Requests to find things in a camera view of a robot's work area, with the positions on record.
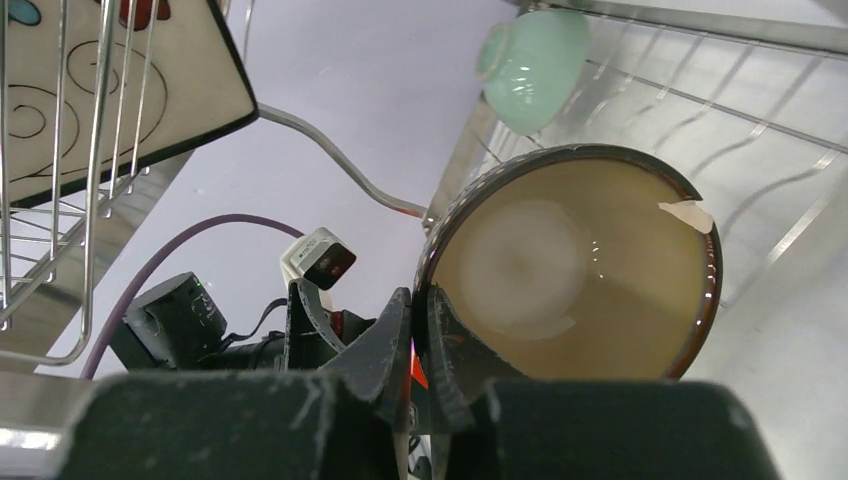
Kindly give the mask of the mint green bowl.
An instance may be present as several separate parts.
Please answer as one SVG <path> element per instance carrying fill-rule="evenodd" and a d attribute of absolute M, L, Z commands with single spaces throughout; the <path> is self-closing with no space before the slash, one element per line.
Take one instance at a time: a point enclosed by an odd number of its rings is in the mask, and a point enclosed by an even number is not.
<path fill-rule="evenodd" d="M 589 44 L 587 19 L 570 10 L 537 10 L 496 24 L 475 62 L 486 102 L 514 133 L 539 132 L 571 97 Z"/>

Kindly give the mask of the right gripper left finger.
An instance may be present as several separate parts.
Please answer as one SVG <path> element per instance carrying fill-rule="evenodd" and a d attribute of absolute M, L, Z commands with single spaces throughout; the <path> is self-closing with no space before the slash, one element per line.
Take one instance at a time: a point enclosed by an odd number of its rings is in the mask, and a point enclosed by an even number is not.
<path fill-rule="evenodd" d="M 317 370 L 136 372 L 98 381 L 56 451 L 60 479 L 402 479 L 411 295 Z"/>

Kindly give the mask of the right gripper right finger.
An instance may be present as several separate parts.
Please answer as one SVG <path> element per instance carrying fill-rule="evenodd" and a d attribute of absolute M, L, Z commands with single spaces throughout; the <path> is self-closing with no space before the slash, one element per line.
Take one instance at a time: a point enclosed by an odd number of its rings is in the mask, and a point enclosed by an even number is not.
<path fill-rule="evenodd" d="M 539 381 L 427 291 L 438 479 L 775 479 L 745 406 L 703 382 Z"/>

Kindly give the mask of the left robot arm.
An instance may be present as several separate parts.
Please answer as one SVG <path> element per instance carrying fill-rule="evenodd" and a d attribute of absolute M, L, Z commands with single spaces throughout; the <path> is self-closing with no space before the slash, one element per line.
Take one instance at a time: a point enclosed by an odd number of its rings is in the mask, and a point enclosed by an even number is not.
<path fill-rule="evenodd" d="M 181 274 L 130 303 L 109 346 L 129 370 L 313 370 L 337 356 L 373 320 L 328 310 L 307 280 L 289 284 L 260 319 L 285 312 L 283 327 L 263 337 L 227 330 L 220 309 L 196 276 Z"/>

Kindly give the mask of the brown patterned small bowl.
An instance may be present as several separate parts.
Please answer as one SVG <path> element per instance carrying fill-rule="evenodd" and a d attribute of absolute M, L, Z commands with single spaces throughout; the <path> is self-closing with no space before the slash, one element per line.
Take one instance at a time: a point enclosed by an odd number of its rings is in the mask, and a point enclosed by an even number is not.
<path fill-rule="evenodd" d="M 718 312 L 723 252 L 671 165 L 611 144 L 537 149 L 432 227 L 413 304 L 539 379 L 677 379 Z"/>

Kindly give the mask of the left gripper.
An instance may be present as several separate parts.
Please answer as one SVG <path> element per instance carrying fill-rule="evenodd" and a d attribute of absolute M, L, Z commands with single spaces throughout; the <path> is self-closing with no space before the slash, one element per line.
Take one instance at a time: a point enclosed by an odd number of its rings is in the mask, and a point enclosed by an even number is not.
<path fill-rule="evenodd" d="M 316 370 L 376 322 L 325 307 L 318 287 L 305 280 L 290 283 L 288 293 L 265 307 L 252 331 L 225 336 L 227 370 Z"/>

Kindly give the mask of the square flower pattern plate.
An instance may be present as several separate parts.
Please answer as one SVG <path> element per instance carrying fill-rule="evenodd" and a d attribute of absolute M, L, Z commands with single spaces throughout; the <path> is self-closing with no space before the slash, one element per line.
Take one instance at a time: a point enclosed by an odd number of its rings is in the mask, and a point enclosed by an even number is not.
<path fill-rule="evenodd" d="M 255 95 L 212 1 L 121 1 L 110 48 L 103 123 L 97 1 L 11 1 L 5 72 L 10 203 L 48 202 L 87 184 L 101 139 L 104 180 L 139 171 L 253 122 Z"/>

